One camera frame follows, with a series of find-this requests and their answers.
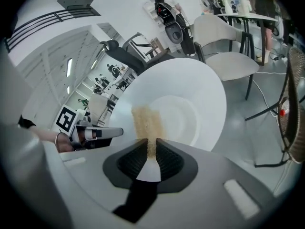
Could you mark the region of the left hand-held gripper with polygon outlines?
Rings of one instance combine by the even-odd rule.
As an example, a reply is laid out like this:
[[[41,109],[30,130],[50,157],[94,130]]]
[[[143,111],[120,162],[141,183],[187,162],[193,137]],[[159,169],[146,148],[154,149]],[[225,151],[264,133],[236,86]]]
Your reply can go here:
[[[86,149],[91,139],[90,148],[110,146],[112,138],[122,136],[122,128],[92,127],[89,116],[63,106],[58,114],[55,125],[59,132],[65,133],[71,142],[73,151]]]

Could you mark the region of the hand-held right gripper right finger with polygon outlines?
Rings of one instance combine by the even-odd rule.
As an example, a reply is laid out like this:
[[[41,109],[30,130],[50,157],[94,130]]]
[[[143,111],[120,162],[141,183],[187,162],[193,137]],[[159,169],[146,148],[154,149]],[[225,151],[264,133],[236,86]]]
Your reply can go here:
[[[198,165],[192,183],[178,193],[158,195],[142,218],[146,229],[257,229],[281,200],[254,176],[220,154],[173,141]]]

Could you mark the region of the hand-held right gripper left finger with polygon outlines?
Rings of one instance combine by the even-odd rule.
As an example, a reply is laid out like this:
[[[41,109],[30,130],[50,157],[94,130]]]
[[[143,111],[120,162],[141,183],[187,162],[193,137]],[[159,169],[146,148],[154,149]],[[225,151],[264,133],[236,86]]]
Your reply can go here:
[[[79,204],[106,211],[125,204],[129,189],[113,185],[103,171],[103,164],[109,156],[144,142],[138,139],[121,145],[60,153],[67,175],[66,196]]]

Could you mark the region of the yellow sponge cloth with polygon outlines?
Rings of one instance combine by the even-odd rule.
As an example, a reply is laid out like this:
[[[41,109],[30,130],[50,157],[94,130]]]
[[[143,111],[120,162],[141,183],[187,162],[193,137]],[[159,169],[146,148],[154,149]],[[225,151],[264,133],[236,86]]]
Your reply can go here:
[[[137,138],[147,139],[148,158],[156,158],[156,141],[166,137],[160,112],[147,105],[137,106],[132,108],[132,117]]]

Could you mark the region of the person's left forearm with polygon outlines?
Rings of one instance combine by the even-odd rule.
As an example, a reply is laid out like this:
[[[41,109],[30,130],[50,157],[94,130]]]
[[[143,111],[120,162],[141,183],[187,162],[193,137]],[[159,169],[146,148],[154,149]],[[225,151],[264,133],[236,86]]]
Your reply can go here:
[[[35,133],[41,141],[48,141],[55,144],[55,136],[58,134],[57,132],[40,129],[37,126],[30,127],[30,130]],[[56,148],[59,153],[71,152],[73,150],[70,139],[65,133],[59,136]]]

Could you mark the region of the black office chair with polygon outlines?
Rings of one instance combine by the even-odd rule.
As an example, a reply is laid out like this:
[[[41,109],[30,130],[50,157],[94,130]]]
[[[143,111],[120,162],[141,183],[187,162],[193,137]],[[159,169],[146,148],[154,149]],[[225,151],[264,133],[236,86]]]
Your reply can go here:
[[[161,56],[156,56],[157,59],[152,60],[151,62],[143,62],[120,47],[116,40],[102,41],[100,44],[102,45],[102,48],[105,49],[105,53],[108,56],[130,67],[135,71],[137,76],[158,63],[175,58],[168,53],[165,53],[161,54]]]

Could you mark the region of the person's black printed shirt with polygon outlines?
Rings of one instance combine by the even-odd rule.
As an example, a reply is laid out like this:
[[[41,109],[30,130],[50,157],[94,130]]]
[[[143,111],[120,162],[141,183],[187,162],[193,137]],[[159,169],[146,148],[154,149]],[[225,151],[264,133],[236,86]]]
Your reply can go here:
[[[32,126],[36,126],[31,120],[23,118],[22,115],[19,118],[18,125],[25,129],[29,129]]]

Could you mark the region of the round white table gold legs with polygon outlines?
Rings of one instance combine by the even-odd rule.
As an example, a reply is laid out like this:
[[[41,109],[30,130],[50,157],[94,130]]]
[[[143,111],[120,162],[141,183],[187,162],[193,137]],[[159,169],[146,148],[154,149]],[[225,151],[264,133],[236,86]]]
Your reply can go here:
[[[224,127],[227,112],[225,91],[220,78],[208,65],[189,58],[161,62],[127,87],[109,121],[111,127],[121,127],[123,135],[113,138],[111,144],[121,145],[136,139],[133,107],[149,106],[155,99],[166,95],[185,98],[195,106],[201,128],[192,147],[211,151]]]

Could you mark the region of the light wooden stool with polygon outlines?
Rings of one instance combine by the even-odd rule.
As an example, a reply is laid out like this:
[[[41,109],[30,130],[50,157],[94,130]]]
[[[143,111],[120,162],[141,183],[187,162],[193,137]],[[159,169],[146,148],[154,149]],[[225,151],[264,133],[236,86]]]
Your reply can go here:
[[[149,56],[151,59],[154,57],[162,57],[163,55],[168,53],[168,51],[163,48],[158,38],[152,39],[150,41],[150,46],[151,49],[145,55]]]

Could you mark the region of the plastic bottle red label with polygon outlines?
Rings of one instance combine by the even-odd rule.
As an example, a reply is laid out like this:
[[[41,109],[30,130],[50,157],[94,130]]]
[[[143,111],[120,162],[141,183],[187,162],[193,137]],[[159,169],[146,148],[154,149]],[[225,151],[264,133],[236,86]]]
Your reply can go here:
[[[280,116],[286,116],[289,113],[289,100],[286,99],[283,104],[281,105],[281,110],[279,112]]]

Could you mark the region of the grey oval pack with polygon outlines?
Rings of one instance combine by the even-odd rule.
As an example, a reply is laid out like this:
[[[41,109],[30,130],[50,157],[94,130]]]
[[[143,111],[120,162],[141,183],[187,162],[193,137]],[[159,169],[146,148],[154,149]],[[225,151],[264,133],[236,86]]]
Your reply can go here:
[[[170,22],[165,25],[165,32],[169,40],[174,44],[180,44],[183,41],[183,29],[177,22]]]

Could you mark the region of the black ceiling grille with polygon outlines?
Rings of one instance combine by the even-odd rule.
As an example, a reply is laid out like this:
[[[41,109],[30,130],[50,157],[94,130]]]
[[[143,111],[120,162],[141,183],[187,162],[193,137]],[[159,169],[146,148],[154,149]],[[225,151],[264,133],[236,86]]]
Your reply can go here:
[[[40,15],[15,28],[12,35],[4,39],[8,52],[34,33],[54,25],[76,18],[99,16],[100,14],[91,6],[93,0],[57,0],[62,10],[52,11]]]

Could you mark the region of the white rectangular table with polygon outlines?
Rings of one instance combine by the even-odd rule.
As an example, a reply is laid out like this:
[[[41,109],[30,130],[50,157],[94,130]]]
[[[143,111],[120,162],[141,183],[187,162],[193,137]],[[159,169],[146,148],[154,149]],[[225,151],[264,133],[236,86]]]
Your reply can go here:
[[[244,29],[245,32],[249,33],[249,20],[254,20],[257,23],[259,23],[260,26],[260,30],[261,30],[261,42],[262,42],[262,59],[259,62],[260,66],[264,66],[266,61],[265,59],[267,59],[268,57],[266,57],[266,28],[264,26],[264,23],[270,23],[272,22],[277,22],[277,19],[275,18],[271,18],[268,16],[264,16],[264,15],[259,15],[259,14],[255,14],[255,13],[249,13],[248,15],[241,15],[238,13],[225,13],[225,14],[218,14],[218,17],[228,17],[228,21],[229,24],[232,25],[232,19],[233,18],[239,18],[242,19],[244,21]]]

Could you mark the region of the white jug beige lid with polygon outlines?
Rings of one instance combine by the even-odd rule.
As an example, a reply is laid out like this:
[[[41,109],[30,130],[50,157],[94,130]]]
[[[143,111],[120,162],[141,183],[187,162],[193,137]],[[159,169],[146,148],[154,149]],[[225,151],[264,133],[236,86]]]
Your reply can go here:
[[[249,5],[249,0],[239,0],[238,13],[240,15],[248,16],[251,11],[251,7]]]

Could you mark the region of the white wall shelf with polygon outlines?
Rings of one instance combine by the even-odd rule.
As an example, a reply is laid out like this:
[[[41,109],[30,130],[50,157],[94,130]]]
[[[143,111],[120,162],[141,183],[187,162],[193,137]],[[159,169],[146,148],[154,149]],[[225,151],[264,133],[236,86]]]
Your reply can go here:
[[[147,0],[143,4],[143,9],[147,12],[149,17],[158,25],[158,27],[162,27],[163,24],[162,24],[160,18],[156,14],[154,3],[155,3],[154,0]]]

